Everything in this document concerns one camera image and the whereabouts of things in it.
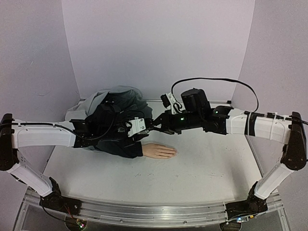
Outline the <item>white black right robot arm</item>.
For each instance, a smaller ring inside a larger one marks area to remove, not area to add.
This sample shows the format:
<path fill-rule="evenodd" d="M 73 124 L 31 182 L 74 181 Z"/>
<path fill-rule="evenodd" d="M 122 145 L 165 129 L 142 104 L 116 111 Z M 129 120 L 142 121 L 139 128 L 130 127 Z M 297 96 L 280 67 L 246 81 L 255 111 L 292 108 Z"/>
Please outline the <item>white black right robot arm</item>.
<path fill-rule="evenodd" d="M 222 135 L 246 135 L 283 144 L 282 157 L 271 171 L 257 181 L 246 200 L 226 204 L 227 219 L 254 216 L 268 209 L 267 198 L 294 171 L 307 162 L 307 139 L 300 113 L 278 115 L 241 111 L 231 106 L 211 108 L 202 89 L 181 94 L 184 111 L 177 109 L 172 93 L 161 96 L 166 111 L 150 123 L 151 129 L 173 135 L 183 130 L 202 128 Z"/>

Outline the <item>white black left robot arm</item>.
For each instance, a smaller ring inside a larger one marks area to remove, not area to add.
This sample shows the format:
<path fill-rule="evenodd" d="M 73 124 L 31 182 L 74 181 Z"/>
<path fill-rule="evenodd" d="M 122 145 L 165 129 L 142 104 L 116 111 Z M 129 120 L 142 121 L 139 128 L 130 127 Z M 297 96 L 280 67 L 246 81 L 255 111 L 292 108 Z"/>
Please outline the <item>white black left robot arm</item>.
<path fill-rule="evenodd" d="M 153 127 L 151 119 L 135 118 L 122 122 L 113 120 L 97 131 L 80 119 L 26 122 L 5 114 L 0 123 L 0 169 L 36 191 L 43 208 L 78 215 L 82 202 L 63 196 L 57 181 L 32 167 L 18 149 L 29 146 L 85 148 L 99 141 L 123 141 L 130 146 L 146 137 Z"/>

